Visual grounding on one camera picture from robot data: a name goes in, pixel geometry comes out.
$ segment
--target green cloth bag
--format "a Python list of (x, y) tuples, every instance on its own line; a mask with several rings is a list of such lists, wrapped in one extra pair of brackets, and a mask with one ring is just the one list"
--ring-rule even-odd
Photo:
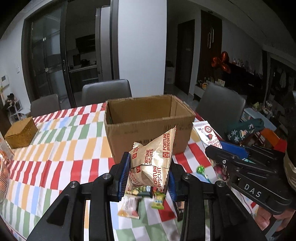
[(235, 144), (240, 143), (252, 133), (262, 131), (264, 122), (262, 119), (251, 119), (246, 122), (239, 122), (229, 125), (227, 128), (227, 139)]

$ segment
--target green candy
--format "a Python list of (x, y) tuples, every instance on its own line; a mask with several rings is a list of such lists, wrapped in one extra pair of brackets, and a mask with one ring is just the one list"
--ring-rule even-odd
[(196, 172), (201, 175), (204, 175), (205, 174), (205, 167), (203, 165), (198, 166), (196, 169)]

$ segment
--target refrigerator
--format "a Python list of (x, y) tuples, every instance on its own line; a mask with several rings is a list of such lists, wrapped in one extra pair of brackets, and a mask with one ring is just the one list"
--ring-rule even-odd
[(112, 80), (110, 54), (110, 6), (96, 10), (96, 65), (99, 81)]

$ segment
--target tablecloth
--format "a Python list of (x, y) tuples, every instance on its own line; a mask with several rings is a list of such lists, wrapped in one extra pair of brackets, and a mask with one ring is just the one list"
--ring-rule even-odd
[[(0, 214), (13, 235), (25, 240), (36, 223), (73, 180), (87, 183), (107, 173), (114, 164), (104, 127), (105, 104), (61, 110), (34, 118), (38, 133), (30, 146), (13, 150), (9, 165), (10, 181)], [(203, 145), (192, 132), (184, 153), (173, 156), (188, 173), (199, 165), (214, 183), (217, 178), (205, 156)], [(254, 213), (256, 204), (237, 193)], [(177, 222), (169, 194), (164, 210), (150, 207), (151, 199), (139, 203), (140, 220), (118, 217), (120, 203), (110, 203), (115, 240), (179, 240), (182, 222)], [(89, 205), (87, 201), (84, 240), (88, 240)]]

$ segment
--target glass door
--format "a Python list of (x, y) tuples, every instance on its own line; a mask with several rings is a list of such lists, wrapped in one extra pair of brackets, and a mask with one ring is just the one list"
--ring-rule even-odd
[(31, 67), (39, 97), (58, 94), (61, 108), (75, 107), (66, 68), (65, 12), (67, 1), (31, 22)]

